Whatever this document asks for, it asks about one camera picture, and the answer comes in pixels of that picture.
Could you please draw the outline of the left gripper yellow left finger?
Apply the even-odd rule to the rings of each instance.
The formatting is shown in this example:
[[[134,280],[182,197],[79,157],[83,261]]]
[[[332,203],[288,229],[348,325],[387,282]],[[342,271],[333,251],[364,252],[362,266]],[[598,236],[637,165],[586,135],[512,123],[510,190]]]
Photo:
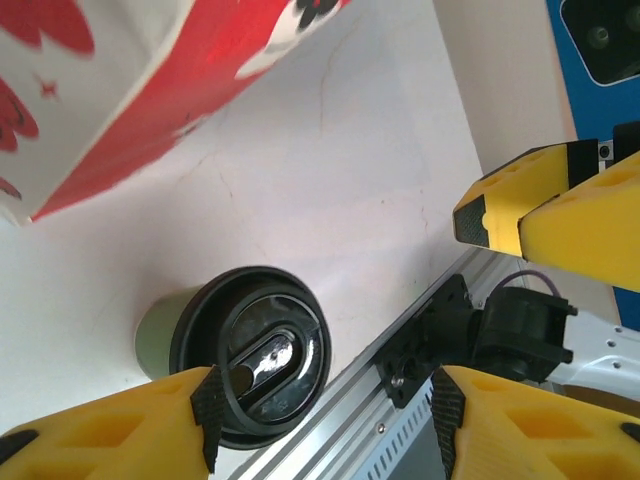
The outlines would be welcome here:
[[[4,479],[206,479],[224,385],[197,367],[26,424],[1,437]]]

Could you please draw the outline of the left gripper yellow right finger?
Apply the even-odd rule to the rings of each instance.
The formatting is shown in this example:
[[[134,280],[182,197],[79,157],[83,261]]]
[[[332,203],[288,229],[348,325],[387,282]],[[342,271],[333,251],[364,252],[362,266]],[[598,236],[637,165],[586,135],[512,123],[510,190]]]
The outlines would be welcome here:
[[[636,479],[636,417],[460,366],[430,400],[448,479]]]

